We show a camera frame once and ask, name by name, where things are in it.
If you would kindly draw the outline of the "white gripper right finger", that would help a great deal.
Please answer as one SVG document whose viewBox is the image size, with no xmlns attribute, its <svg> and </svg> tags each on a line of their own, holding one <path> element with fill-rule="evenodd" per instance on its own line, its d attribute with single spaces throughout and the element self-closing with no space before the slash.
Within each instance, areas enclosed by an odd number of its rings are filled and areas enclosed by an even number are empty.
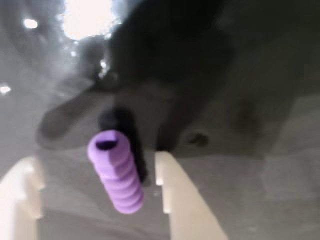
<svg viewBox="0 0 320 240">
<path fill-rule="evenodd" d="M 228 239 L 186 171 L 167 151 L 155 153 L 155 182 L 162 189 L 172 240 Z"/>
</svg>

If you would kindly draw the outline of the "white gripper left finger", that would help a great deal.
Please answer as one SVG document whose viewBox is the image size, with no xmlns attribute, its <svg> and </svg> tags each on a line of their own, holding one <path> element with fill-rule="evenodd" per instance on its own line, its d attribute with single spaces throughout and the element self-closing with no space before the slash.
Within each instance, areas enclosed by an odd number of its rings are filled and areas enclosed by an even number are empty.
<svg viewBox="0 0 320 240">
<path fill-rule="evenodd" d="M 41 162 L 20 159 L 0 180 L 0 238 L 37 240 L 38 220 L 43 217 L 41 191 L 45 188 Z"/>
</svg>

